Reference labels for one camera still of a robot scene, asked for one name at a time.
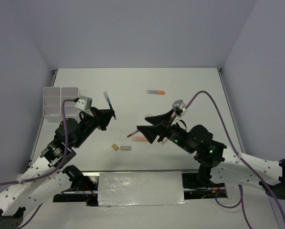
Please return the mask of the red pen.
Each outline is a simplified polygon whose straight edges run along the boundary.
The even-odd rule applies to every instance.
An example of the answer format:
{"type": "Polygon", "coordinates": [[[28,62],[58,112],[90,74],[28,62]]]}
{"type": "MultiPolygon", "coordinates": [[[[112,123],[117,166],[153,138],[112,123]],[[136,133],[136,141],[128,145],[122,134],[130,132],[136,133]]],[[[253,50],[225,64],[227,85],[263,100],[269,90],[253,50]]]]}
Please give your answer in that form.
{"type": "Polygon", "coordinates": [[[129,137],[131,137],[131,136],[137,134],[138,132],[139,132],[139,130],[133,131],[132,133],[130,133],[130,134],[127,135],[127,138],[129,138],[129,137]]]}

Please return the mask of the pink orange highlighter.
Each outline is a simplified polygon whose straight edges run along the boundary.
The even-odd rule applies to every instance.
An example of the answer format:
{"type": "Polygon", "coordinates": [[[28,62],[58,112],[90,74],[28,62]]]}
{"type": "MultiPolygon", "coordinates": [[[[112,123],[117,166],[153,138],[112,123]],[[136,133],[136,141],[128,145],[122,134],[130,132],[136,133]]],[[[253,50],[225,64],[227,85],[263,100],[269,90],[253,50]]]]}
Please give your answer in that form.
{"type": "Polygon", "coordinates": [[[131,140],[134,142],[147,142],[147,138],[144,136],[132,136],[131,140]]]}

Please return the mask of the blue pen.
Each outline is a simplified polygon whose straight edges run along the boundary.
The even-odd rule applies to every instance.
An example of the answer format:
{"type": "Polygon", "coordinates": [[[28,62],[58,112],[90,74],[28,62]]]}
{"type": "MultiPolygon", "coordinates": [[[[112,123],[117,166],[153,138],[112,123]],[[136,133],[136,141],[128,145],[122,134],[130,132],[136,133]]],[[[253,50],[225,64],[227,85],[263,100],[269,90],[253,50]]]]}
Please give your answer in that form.
{"type": "MultiPolygon", "coordinates": [[[[104,92],[103,92],[103,95],[104,95],[104,97],[105,97],[106,102],[107,102],[108,105],[109,105],[109,108],[114,111],[113,106],[112,106],[112,104],[111,104],[111,101],[110,101],[110,98],[109,98],[109,95],[108,95],[107,91],[104,91],[104,92]]],[[[116,117],[116,114],[115,114],[115,113],[113,114],[113,118],[114,118],[114,120],[117,120],[117,117],[116,117]]]]}

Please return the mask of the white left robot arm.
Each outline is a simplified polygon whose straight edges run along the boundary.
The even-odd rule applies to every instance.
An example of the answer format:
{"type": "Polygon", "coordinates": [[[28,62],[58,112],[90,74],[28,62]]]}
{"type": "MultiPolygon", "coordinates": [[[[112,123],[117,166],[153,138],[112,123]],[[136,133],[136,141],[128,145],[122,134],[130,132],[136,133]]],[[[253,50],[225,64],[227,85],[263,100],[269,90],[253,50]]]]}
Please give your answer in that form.
{"type": "Polygon", "coordinates": [[[114,115],[112,109],[91,107],[80,112],[80,121],[64,119],[54,139],[40,157],[16,181],[0,193],[0,229],[21,229],[24,218],[51,197],[68,189],[91,187],[91,182],[68,163],[95,129],[106,130],[114,115]]]}

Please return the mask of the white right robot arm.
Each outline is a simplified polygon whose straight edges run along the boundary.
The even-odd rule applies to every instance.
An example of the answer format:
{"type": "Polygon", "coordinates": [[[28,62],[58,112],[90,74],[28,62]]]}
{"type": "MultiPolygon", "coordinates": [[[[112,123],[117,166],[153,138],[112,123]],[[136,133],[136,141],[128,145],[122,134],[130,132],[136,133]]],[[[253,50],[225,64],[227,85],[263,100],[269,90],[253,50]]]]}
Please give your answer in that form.
{"type": "Polygon", "coordinates": [[[197,181],[203,187],[220,183],[254,187],[285,200],[285,159],[270,161],[248,154],[236,154],[223,143],[213,140],[204,126],[195,125],[190,131],[180,127],[174,111],[145,118],[149,125],[137,130],[149,143],[168,139],[193,155],[199,163],[197,181]]]}

